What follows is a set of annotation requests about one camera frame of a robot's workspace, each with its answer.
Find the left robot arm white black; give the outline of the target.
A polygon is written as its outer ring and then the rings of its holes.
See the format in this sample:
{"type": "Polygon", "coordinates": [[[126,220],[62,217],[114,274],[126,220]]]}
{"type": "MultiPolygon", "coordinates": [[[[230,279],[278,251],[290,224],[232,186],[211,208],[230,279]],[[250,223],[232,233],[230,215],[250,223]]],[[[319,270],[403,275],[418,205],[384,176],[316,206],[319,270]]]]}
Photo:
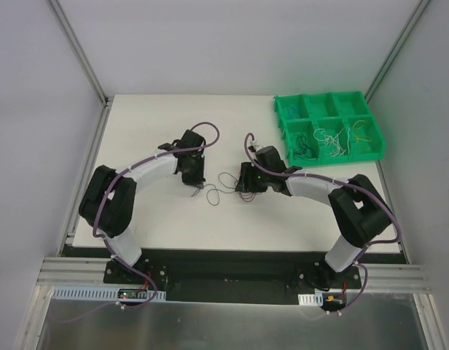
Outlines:
{"type": "Polygon", "coordinates": [[[134,237],[133,210],[136,195],[156,181],[181,174],[182,183],[201,186],[205,179],[203,149],[206,140],[186,130],[180,139],[165,143],[155,155],[119,170],[97,167],[79,205],[79,215],[104,241],[113,258],[123,261],[120,275],[131,284],[139,283],[145,266],[139,262],[141,248],[134,237]]]}

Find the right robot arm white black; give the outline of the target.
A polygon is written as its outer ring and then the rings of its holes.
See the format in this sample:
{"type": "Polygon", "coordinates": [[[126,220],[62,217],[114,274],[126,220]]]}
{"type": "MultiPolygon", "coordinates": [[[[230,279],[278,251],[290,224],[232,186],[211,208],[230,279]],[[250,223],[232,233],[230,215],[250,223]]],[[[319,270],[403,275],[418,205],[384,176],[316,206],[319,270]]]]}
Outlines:
{"type": "Polygon", "coordinates": [[[236,190],[264,193],[268,189],[288,197],[311,199],[329,206],[340,237],[319,263],[319,278],[326,287],[336,287],[345,279],[345,270],[394,219],[388,206],[364,175],[337,180],[288,168],[273,146],[256,149],[246,146],[249,160],[241,164],[236,190]]]}

